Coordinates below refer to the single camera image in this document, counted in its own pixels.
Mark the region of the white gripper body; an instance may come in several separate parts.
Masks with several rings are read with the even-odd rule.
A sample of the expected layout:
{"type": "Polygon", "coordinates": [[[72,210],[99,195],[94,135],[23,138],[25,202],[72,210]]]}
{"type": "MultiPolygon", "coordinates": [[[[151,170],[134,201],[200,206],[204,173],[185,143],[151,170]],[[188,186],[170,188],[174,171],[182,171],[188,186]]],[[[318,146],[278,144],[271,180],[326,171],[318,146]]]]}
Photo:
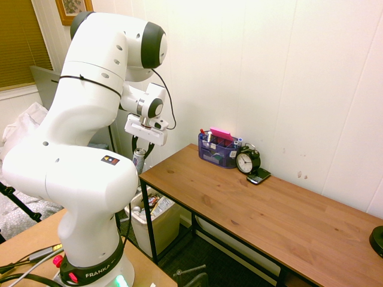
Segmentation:
{"type": "Polygon", "coordinates": [[[133,136],[144,139],[149,143],[164,146],[166,143],[168,133],[166,128],[158,129],[150,125],[144,126],[139,119],[139,116],[134,114],[129,114],[127,116],[127,122],[124,127],[127,133],[130,133],[133,136]]]}

